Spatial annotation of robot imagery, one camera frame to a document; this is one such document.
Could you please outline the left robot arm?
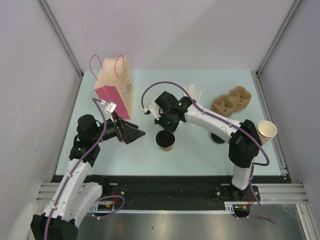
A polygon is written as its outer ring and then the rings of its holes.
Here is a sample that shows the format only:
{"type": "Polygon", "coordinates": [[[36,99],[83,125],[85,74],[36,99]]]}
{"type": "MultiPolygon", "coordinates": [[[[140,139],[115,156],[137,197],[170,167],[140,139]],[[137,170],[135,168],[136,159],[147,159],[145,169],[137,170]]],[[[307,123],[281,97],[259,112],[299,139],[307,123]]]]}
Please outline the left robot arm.
{"type": "Polygon", "coordinates": [[[99,143],[117,138],[130,144],[146,134],[116,112],[103,122],[85,114],[78,119],[76,130],[66,173],[43,213],[32,218],[30,227],[37,240],[75,240],[92,205],[111,193],[102,177],[95,175],[91,182],[84,182],[100,152],[99,143]]]}

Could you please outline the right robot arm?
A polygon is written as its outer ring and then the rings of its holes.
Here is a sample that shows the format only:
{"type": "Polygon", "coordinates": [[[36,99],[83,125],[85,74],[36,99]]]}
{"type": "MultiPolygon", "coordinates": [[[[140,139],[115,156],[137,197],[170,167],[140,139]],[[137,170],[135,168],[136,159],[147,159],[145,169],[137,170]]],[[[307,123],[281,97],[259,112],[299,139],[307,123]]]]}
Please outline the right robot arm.
{"type": "Polygon", "coordinates": [[[163,150],[175,144],[174,132],[181,122],[201,127],[209,131],[216,141],[227,143],[228,158],[234,165],[230,194],[237,201],[248,196],[253,163],[262,145],[252,121],[230,120],[197,104],[188,96],[177,99],[167,91],[149,103],[147,109],[154,116],[154,123],[162,127],[155,140],[163,150]]]}

